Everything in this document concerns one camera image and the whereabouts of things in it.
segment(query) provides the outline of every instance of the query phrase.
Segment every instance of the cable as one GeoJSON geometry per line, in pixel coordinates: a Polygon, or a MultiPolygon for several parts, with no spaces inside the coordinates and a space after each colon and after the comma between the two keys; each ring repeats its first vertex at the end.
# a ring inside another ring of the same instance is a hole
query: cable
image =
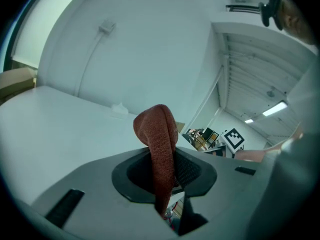
{"type": "Polygon", "coordinates": [[[90,44],[89,49],[87,50],[85,56],[82,58],[82,65],[81,68],[78,69],[78,76],[75,82],[75,86],[74,86],[74,90],[73,90],[73,95],[76,97],[79,97],[79,91],[80,91],[80,87],[81,84],[83,82],[85,73],[87,71],[88,68],[88,64],[91,60],[92,55],[94,54],[100,40],[102,39],[102,37],[105,35],[104,32],[99,31],[97,33],[97,35],[95,36],[94,40],[92,41],[92,43],[90,44]]]}
{"type": "Polygon", "coordinates": [[[175,202],[175,205],[174,205],[174,207],[172,208],[171,211],[173,211],[176,208],[177,204],[178,204],[178,202],[175,202]]]}

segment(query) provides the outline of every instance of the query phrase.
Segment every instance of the white ceiling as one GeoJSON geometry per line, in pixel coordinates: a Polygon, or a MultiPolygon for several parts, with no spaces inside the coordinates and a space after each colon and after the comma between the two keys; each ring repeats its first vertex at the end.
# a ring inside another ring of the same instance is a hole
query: white ceiling
{"type": "Polygon", "coordinates": [[[225,110],[242,121],[254,119],[249,125],[272,145],[287,139],[299,123],[291,108],[268,117],[262,112],[287,100],[308,69],[310,58],[248,35],[220,35],[225,42],[221,44],[221,55],[228,67],[228,76],[219,82],[219,92],[227,90],[225,110]]]}
{"type": "MultiPolygon", "coordinates": [[[[233,0],[233,3],[257,5],[260,1],[263,0],[233,0]]],[[[267,32],[263,36],[262,32],[257,33],[254,29],[219,31],[225,69],[218,90],[227,112],[242,121],[253,119],[249,126],[275,145],[290,137],[299,121],[290,105],[268,117],[262,112],[287,100],[315,56],[298,42],[289,43],[288,38],[280,40],[279,36],[271,41],[267,32]]]]}

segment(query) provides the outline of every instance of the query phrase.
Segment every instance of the red cloth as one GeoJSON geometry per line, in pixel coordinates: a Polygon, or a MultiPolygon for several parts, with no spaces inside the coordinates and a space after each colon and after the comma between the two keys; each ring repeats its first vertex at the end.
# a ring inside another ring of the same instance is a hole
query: red cloth
{"type": "Polygon", "coordinates": [[[139,140],[150,149],[155,209],[163,217],[175,183],[176,121],[170,109],[160,104],[140,113],[133,121],[133,129],[139,140]]]}

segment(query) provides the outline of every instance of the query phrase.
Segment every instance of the ceiling light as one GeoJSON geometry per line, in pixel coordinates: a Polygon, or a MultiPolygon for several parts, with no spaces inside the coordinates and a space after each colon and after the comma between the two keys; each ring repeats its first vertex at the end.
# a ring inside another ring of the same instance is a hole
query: ceiling light
{"type": "Polygon", "coordinates": [[[270,116],[273,113],[276,113],[276,112],[278,112],[280,110],[285,109],[286,107],[288,107],[288,105],[284,101],[281,101],[280,103],[278,103],[277,105],[275,105],[272,108],[268,109],[267,111],[263,112],[262,114],[264,114],[267,117],[267,116],[270,116]]]}

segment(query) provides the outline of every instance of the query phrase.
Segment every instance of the white table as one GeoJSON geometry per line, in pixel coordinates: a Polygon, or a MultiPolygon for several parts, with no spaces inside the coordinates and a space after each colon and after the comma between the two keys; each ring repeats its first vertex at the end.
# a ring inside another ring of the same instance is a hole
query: white table
{"type": "MultiPolygon", "coordinates": [[[[0,166],[13,196],[30,205],[77,167],[145,147],[133,129],[136,115],[110,114],[109,107],[48,86],[0,106],[0,166]]],[[[194,150],[181,135],[177,147],[194,150]]],[[[183,197],[178,195],[170,203],[183,197]]]]}

